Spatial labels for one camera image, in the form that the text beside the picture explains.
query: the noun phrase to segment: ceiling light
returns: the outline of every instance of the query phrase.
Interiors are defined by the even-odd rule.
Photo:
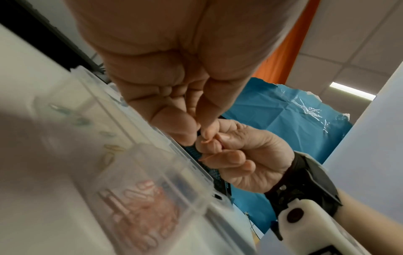
[[[361,91],[361,90],[358,90],[358,89],[353,89],[351,87],[347,87],[345,85],[335,83],[335,82],[332,82],[330,87],[342,90],[344,92],[347,92],[347,93],[350,93],[350,94],[353,94],[353,95],[356,95],[358,97],[362,97],[362,98],[365,98],[365,99],[368,99],[368,100],[371,100],[371,101],[374,100],[374,98],[376,97],[376,95],[369,94],[367,92],[364,92],[364,91]]]

